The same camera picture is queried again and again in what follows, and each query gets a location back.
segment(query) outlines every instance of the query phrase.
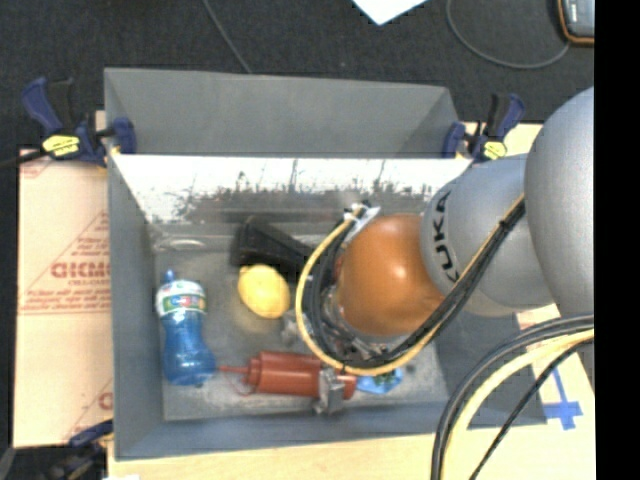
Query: yellow cable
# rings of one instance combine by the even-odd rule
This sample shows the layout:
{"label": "yellow cable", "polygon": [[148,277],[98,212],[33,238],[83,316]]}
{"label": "yellow cable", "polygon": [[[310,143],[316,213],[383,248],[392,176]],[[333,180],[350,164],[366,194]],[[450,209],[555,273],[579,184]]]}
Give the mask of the yellow cable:
{"label": "yellow cable", "polygon": [[455,445],[460,440],[460,435],[466,430],[471,423],[471,419],[478,411],[478,408],[482,405],[485,399],[506,379],[511,377],[514,373],[522,368],[529,366],[533,362],[547,357],[553,354],[557,357],[565,350],[571,348],[577,343],[586,341],[594,337],[595,331],[590,329],[580,333],[569,334],[561,336],[559,338],[552,338],[547,340],[546,344],[536,347],[529,352],[518,356],[512,361],[505,364],[499,370],[491,374],[487,380],[471,395],[468,402],[460,412],[458,418],[453,424],[450,432],[449,442],[445,449],[445,454],[442,461],[442,474],[441,478],[446,479],[447,464],[450,462],[451,452],[450,450],[455,448]]}
{"label": "yellow cable", "polygon": [[[518,204],[520,204],[523,200],[524,200],[524,194],[520,194],[518,198],[513,202],[511,207],[507,210],[507,212],[505,212],[505,217],[509,215],[514,210],[514,208]],[[307,263],[305,264],[304,268],[302,269],[302,272],[300,273],[300,279],[298,281],[298,285],[296,288],[296,298],[295,298],[296,323],[298,324],[298,330],[300,331],[302,340],[307,344],[307,346],[311,349],[311,351],[326,364],[331,365],[334,368],[337,368],[341,371],[351,373],[352,375],[365,375],[365,376],[366,375],[371,375],[371,376],[382,375],[384,373],[389,373],[395,370],[396,368],[399,368],[400,366],[406,364],[415,356],[417,356],[418,353],[424,348],[424,346],[427,343],[429,343],[432,336],[438,331],[438,329],[444,322],[442,320],[440,320],[439,322],[436,322],[433,326],[433,329],[431,329],[431,331],[429,331],[420,340],[418,340],[402,356],[384,365],[374,366],[370,368],[348,366],[334,359],[333,357],[325,354],[324,351],[320,347],[318,347],[318,345],[316,345],[316,343],[313,341],[313,339],[307,332],[306,326],[304,325],[304,320],[302,317],[303,315],[302,296],[304,294],[307,278],[309,277],[309,273],[311,272],[311,269],[314,267],[316,261],[318,261],[318,258],[320,257],[320,255],[329,247],[329,245],[336,239],[336,237],[346,229],[348,225],[349,225],[349,221],[345,219],[339,226],[337,226],[313,251],[309,259],[307,260]],[[493,228],[491,233],[489,233],[489,235],[487,236],[486,240],[482,243],[482,245],[478,248],[477,252],[471,258],[471,260],[465,267],[464,271],[459,276],[457,282],[460,282],[460,280],[464,278],[464,276],[467,274],[469,269],[473,266],[473,264],[477,260],[480,253],[487,247],[487,244],[489,243],[491,238],[498,232],[500,227],[501,227],[501,223],[498,222],[498,224],[496,224],[496,226]]]}

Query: black device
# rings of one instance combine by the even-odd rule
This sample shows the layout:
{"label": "black device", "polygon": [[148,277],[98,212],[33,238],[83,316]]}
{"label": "black device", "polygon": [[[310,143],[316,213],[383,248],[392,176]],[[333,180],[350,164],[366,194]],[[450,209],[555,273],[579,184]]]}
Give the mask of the black device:
{"label": "black device", "polygon": [[567,38],[593,44],[596,31],[596,0],[558,0],[560,22]]}

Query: clamp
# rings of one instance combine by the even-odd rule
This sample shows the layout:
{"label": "clamp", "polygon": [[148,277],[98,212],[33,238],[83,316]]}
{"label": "clamp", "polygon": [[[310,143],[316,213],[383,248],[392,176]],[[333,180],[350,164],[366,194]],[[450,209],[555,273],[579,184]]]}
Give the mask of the clamp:
{"label": "clamp", "polygon": [[464,123],[454,122],[445,136],[442,158],[455,158],[461,154],[476,164],[504,157],[507,154],[504,139],[522,120],[524,112],[524,103],[516,94],[492,94],[484,128],[478,122],[475,132],[470,135]]}
{"label": "clamp", "polygon": [[68,79],[48,85],[47,79],[40,77],[22,91],[24,108],[44,128],[40,151],[26,160],[48,154],[54,160],[79,160],[106,167],[107,150],[102,138],[113,136],[113,147],[121,153],[135,153],[136,135],[128,118],[117,117],[104,130],[95,130],[89,116],[78,123],[73,120],[69,106],[72,84],[73,80]]}

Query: bottle label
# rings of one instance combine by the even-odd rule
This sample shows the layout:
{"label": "bottle label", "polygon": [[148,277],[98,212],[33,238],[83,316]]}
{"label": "bottle label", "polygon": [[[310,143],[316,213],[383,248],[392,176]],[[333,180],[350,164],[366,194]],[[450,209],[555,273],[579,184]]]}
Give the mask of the bottle label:
{"label": "bottle label", "polygon": [[156,295],[156,312],[160,317],[176,311],[207,311],[204,289],[194,281],[172,281],[164,284]]}

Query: yellow lemon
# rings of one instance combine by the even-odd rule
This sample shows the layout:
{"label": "yellow lemon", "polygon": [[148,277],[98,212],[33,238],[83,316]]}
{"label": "yellow lemon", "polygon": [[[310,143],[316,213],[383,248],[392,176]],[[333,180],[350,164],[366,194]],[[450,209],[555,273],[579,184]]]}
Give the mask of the yellow lemon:
{"label": "yellow lemon", "polygon": [[245,305],[264,318],[278,318],[289,309],[289,285],[280,273],[269,265],[240,268],[238,293]]}

